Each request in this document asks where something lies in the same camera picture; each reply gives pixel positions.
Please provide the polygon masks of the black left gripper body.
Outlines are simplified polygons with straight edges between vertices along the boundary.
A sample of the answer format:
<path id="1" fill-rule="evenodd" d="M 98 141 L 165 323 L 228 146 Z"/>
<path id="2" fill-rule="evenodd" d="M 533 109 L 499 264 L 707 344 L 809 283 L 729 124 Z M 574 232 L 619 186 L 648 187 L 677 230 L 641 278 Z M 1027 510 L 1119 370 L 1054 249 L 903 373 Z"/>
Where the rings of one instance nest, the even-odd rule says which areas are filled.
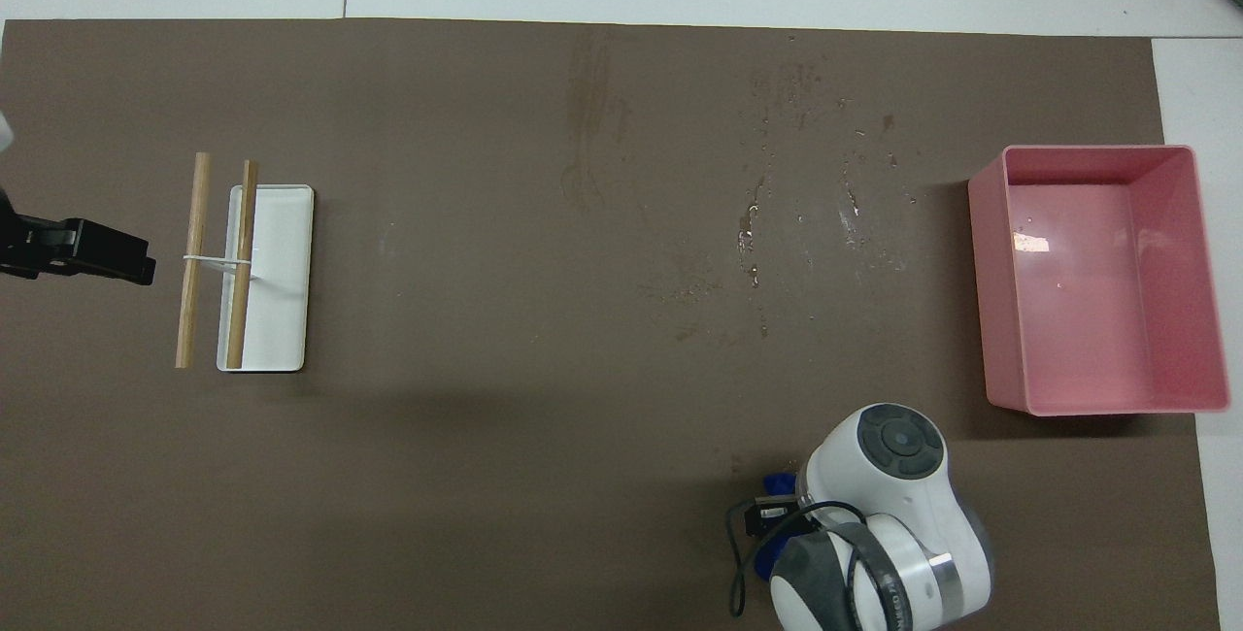
<path id="1" fill-rule="evenodd" d="M 1 188 L 1 272 L 22 279 L 40 275 L 71 277 L 77 270 L 53 262 L 53 248 L 40 241 L 41 227 L 32 227 L 14 210 Z"/>

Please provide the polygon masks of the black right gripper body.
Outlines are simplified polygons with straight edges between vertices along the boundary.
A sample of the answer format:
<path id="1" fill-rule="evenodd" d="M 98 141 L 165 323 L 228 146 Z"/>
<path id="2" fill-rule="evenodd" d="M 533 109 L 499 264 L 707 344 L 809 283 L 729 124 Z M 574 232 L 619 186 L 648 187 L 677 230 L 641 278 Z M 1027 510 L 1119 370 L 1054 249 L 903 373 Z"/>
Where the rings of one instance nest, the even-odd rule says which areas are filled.
<path id="1" fill-rule="evenodd" d="M 773 528 L 798 511 L 794 494 L 757 497 L 745 507 L 746 528 Z"/>

